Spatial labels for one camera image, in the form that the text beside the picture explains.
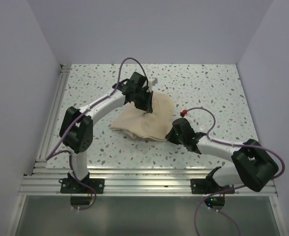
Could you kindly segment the beige cloth mat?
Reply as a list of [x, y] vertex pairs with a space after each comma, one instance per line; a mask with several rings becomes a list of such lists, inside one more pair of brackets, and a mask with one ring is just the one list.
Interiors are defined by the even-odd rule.
[[167, 94], [153, 93], [153, 112], [135, 108], [133, 103], [111, 123], [112, 130], [120, 130], [131, 138], [151, 139], [164, 142], [173, 122], [174, 103]]

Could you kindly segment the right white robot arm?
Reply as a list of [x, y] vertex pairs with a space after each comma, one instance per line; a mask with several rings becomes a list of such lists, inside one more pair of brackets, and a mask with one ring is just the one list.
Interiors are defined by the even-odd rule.
[[222, 190], [233, 194], [235, 185], [244, 185], [259, 192], [279, 170], [273, 158], [256, 140], [223, 144], [222, 141], [211, 140], [206, 133], [195, 132], [185, 118], [173, 121], [165, 138], [175, 145], [183, 145], [190, 152], [215, 156], [233, 164], [215, 167], [204, 179], [192, 179], [194, 194], [212, 194]]

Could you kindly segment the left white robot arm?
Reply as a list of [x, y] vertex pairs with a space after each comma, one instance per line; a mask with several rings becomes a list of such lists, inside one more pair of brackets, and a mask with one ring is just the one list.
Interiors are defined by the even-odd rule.
[[152, 113], [152, 88], [158, 83], [155, 78], [134, 72], [129, 79], [113, 85], [113, 90], [96, 101], [79, 109], [70, 107], [66, 110], [60, 138], [70, 152], [70, 175], [72, 188], [78, 193], [88, 190], [89, 175], [87, 150], [93, 142], [94, 125], [113, 110], [132, 103], [136, 109]]

